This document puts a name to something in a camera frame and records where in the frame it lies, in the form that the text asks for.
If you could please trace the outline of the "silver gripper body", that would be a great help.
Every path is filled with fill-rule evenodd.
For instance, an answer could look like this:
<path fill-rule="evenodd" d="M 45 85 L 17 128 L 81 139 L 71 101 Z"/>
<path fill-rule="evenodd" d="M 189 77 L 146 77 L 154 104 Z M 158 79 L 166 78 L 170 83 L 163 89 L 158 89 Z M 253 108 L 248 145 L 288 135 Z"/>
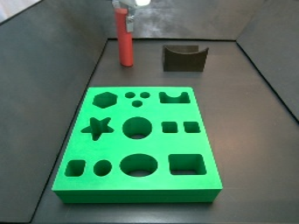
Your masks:
<path fill-rule="evenodd" d="M 145 7 L 151 3 L 151 0 L 119 0 L 119 2 L 130 7 Z"/>

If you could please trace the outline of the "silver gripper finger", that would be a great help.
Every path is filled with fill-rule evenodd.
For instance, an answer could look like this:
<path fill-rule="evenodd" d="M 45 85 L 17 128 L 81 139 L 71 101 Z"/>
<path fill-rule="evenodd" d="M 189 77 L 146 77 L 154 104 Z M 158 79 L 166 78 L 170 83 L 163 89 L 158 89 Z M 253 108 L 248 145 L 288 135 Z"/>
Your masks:
<path fill-rule="evenodd" d="M 137 14 L 137 9 L 131 6 L 127 6 L 127 15 L 126 15 L 126 31 L 127 32 L 134 32 L 135 14 Z"/>
<path fill-rule="evenodd" d="M 113 6 L 115 9 L 121 8 L 121 2 L 118 0 L 113 0 Z"/>

